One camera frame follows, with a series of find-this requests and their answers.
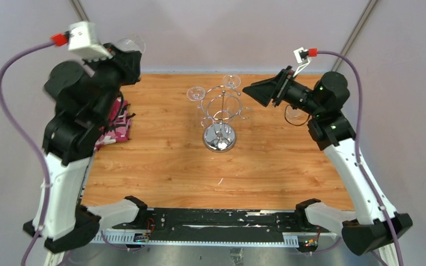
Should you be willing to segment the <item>chrome wine glass rack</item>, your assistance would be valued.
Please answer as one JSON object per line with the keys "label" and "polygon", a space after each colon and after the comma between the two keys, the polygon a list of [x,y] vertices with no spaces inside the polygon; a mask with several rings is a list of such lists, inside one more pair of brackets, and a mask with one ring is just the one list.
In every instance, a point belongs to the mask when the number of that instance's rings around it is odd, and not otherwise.
{"label": "chrome wine glass rack", "polygon": [[247,120],[253,109],[241,101],[242,93],[237,88],[219,85],[205,91],[199,108],[204,117],[202,140],[213,152],[230,151],[236,144],[237,133],[232,126],[235,120]]}

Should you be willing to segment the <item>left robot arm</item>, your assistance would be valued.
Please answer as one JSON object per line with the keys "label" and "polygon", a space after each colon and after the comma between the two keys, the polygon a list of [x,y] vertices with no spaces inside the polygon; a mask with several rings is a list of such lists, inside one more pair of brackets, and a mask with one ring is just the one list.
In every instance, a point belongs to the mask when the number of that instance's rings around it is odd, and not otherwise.
{"label": "left robot arm", "polygon": [[120,88],[140,79],[142,53],[105,44],[109,59],[67,60],[56,65],[44,85],[55,101],[55,115],[44,129],[42,152],[49,177],[45,179],[39,215],[23,230],[44,239],[57,254],[87,245],[102,230],[122,223],[135,229],[148,221],[147,205],[134,196],[120,202],[87,207],[79,196],[86,171]]}

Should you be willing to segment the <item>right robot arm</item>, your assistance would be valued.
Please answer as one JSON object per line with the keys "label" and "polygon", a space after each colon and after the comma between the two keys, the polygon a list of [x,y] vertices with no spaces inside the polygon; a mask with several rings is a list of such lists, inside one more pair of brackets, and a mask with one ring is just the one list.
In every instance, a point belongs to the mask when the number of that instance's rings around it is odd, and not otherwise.
{"label": "right robot arm", "polygon": [[410,215],[399,213],[384,196],[355,148],[356,132],[341,111],[350,96],[344,75],[328,71],[310,89],[297,82],[287,67],[273,78],[244,87],[243,92],[262,106],[286,102],[308,114],[312,140],[332,162],[351,198],[353,213],[315,198],[297,204],[294,218],[299,230],[319,226],[340,236],[353,254],[363,255],[392,244],[412,226]]}

